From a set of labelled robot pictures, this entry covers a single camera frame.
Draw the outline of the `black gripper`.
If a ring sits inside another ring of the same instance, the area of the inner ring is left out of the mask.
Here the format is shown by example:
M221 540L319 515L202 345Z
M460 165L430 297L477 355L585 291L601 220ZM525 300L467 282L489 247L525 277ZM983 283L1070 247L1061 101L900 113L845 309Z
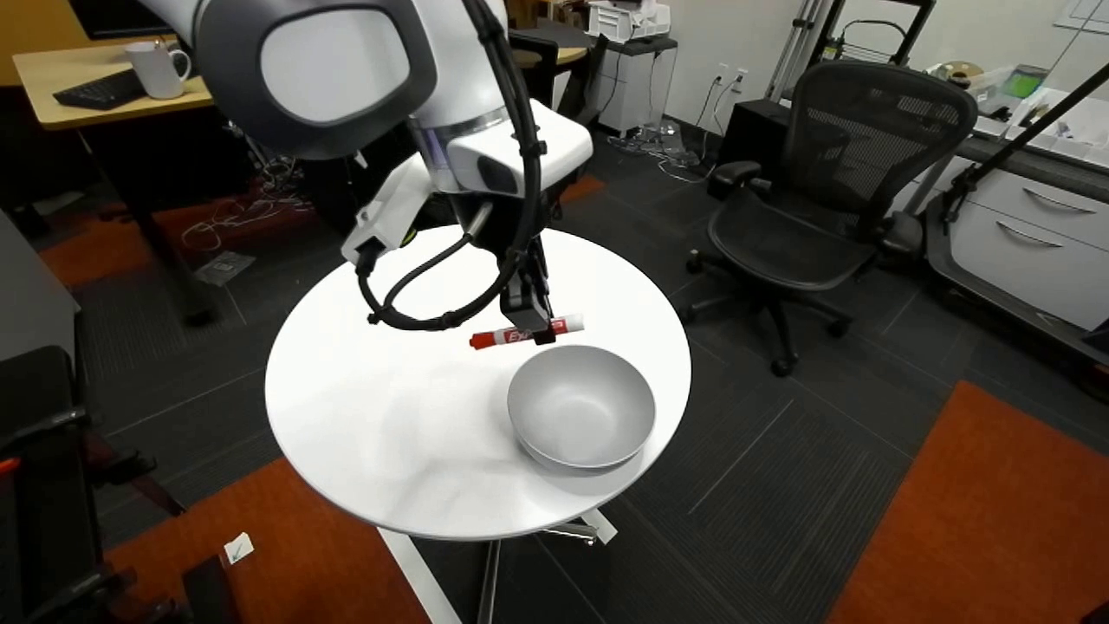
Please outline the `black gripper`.
M526 196L474 194L465 202L465 240L496 258L500 310L521 336L555 344L541 228L545 211Z

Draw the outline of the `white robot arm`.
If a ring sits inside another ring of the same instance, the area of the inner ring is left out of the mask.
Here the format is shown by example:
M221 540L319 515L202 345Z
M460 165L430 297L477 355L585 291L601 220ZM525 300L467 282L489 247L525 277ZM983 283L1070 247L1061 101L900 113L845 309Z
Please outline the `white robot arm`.
M391 127L415 153L355 214L342 255L369 273L408 242L428 202L458 204L460 240L496 255L493 283L433 322L500 309L547 344L541 228L594 157L588 132L526 94L503 0L138 0L194 50L221 113L294 158L339 158Z

